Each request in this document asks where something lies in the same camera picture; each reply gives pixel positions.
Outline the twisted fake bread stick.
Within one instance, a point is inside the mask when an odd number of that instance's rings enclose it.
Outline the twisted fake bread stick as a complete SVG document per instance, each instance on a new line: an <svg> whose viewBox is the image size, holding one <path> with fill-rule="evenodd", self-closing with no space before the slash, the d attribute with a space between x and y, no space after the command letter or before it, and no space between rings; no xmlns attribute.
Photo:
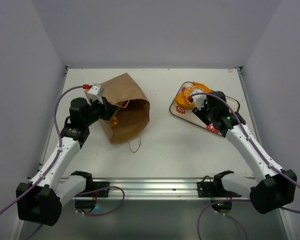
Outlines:
<svg viewBox="0 0 300 240"><path fill-rule="evenodd" d="M110 126L114 127L118 124L118 118L114 115L110 118Z"/></svg>

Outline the round orange fake bread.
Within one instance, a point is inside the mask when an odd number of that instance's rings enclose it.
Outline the round orange fake bread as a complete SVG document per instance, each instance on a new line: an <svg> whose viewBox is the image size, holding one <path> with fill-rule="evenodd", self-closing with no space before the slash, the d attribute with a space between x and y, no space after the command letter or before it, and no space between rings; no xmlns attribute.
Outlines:
<svg viewBox="0 0 300 240"><path fill-rule="evenodd" d="M175 103L184 110L192 110L193 106L186 101L182 92L178 93L174 98Z"/></svg>

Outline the ring shaped fake doughnut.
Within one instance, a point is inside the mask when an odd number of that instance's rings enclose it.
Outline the ring shaped fake doughnut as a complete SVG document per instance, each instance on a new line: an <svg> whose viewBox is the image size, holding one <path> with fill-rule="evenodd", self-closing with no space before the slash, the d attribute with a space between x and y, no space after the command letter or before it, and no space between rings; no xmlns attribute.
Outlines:
<svg viewBox="0 0 300 240"><path fill-rule="evenodd" d="M187 98L192 94L192 92L193 92L194 90L196 90L196 89L197 89L197 87L196 87L195 85L190 85L190 86L188 86L188 87L184 90L183 96L187 99Z"/></svg>

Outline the brown paper bag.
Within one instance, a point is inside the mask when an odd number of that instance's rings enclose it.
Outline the brown paper bag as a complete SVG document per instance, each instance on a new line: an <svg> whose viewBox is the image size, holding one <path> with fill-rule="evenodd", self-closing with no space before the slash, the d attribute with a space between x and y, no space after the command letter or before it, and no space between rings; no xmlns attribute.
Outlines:
<svg viewBox="0 0 300 240"><path fill-rule="evenodd" d="M99 124L111 144L122 144L140 137L140 133L150 122L150 102L139 85L124 73L101 83L103 97L118 106L114 116L118 124L111 126L110 120L100 120Z"/></svg>

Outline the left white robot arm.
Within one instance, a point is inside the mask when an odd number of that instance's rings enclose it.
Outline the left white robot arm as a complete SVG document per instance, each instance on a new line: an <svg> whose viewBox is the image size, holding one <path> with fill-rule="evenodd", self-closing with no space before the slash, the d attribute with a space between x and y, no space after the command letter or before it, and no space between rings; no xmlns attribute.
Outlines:
<svg viewBox="0 0 300 240"><path fill-rule="evenodd" d="M117 110L118 106L109 103L105 97L91 101L78 97L70 102L69 116L54 152L28 183L22 182L16 188L20 220L53 226L72 198L93 193L93 177L88 172L76 170L64 183L60 180L86 142L89 127L99 120L110 120Z"/></svg>

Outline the long orange fake baguette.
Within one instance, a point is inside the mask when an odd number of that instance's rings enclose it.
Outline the long orange fake baguette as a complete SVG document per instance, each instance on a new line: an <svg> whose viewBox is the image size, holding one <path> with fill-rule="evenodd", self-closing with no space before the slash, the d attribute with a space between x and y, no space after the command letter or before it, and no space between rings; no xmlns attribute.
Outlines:
<svg viewBox="0 0 300 240"><path fill-rule="evenodd" d="M202 92L205 92L205 93L211 93L211 92L212 92L212 90L211 90L210 88L208 88L206 85L204 85L204 84L202 84L202 83L193 81L192 84L193 84L197 89L200 89Z"/></svg>

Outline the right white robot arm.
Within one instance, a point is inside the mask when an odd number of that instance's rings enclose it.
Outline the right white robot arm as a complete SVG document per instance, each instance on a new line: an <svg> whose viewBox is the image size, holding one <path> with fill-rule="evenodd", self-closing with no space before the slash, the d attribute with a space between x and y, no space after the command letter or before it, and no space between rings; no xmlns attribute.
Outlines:
<svg viewBox="0 0 300 240"><path fill-rule="evenodd" d="M244 119L229 106L224 93L205 93L197 97L195 105L196 116L214 125L236 148L254 175L254 179L249 179L232 170L220 172L213 177L213 192L221 197L233 192L247 198L261 214L292 203L296 174L293 170L284 170L268 155L251 135Z"/></svg>

